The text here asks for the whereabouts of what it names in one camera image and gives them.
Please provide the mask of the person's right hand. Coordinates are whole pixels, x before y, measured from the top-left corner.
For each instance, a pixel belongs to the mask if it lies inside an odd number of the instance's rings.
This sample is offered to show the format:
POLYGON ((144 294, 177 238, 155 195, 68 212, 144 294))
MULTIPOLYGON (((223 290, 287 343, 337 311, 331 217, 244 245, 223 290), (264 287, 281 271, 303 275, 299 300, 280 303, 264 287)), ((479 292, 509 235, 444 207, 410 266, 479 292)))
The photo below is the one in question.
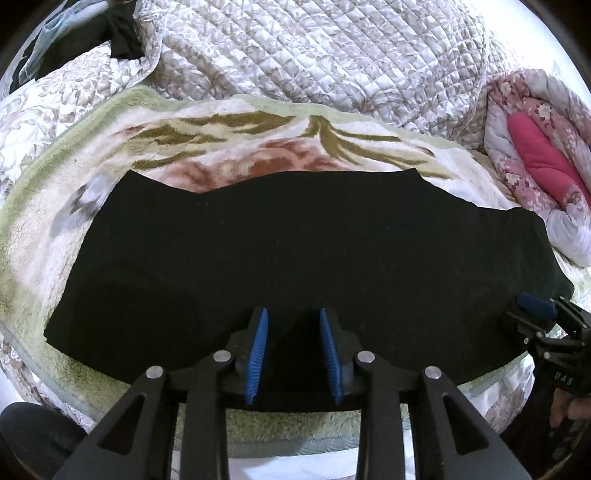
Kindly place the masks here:
POLYGON ((591 397, 575 397, 568 392, 556 389, 550 411, 550 426, 557 428, 563 420, 591 419, 591 397))

